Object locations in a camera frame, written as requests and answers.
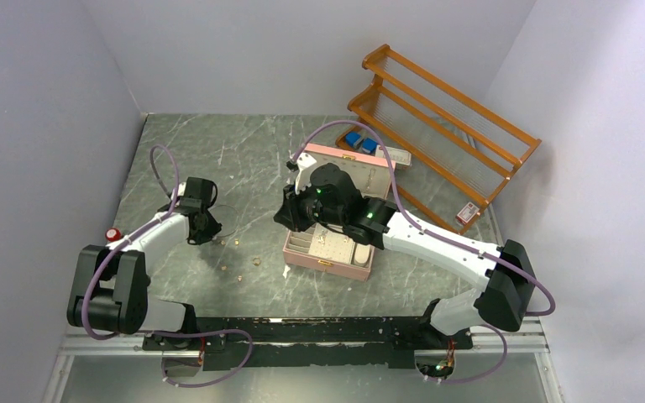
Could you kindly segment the pink jewelry box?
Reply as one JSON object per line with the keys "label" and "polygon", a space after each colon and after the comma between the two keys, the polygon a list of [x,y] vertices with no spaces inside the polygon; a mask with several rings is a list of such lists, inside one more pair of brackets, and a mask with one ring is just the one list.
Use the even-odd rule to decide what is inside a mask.
{"label": "pink jewelry box", "polygon": [[386,200],[394,163],[308,144],[297,177],[283,190],[275,222],[288,230],[286,264],[366,281],[393,206]]}

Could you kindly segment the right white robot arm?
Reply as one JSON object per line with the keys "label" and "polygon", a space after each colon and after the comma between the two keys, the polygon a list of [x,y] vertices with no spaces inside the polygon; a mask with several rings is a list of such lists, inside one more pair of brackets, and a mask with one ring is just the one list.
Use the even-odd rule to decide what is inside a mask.
{"label": "right white robot arm", "polygon": [[363,195],[351,176],[333,163],[297,169],[308,182],[283,188],[276,223],[292,232],[332,225],[356,243],[425,260],[471,285],[463,294],[432,303],[428,319],[419,327],[428,347],[441,347],[467,327],[520,329],[538,287],[521,244],[481,243],[435,227],[393,201]]}

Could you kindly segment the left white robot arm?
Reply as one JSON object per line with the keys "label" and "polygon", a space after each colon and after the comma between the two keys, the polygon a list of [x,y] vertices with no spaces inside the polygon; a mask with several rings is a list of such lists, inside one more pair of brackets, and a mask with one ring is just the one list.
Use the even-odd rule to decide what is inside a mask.
{"label": "left white robot arm", "polygon": [[165,332],[176,348],[194,345],[199,326],[192,305],[149,296],[149,271],[175,246],[212,241],[221,224],[210,213],[218,196],[210,180],[190,177],[176,205],[163,206],[141,228],[106,245],[88,245],[78,256],[66,319],[73,327],[108,332]]}

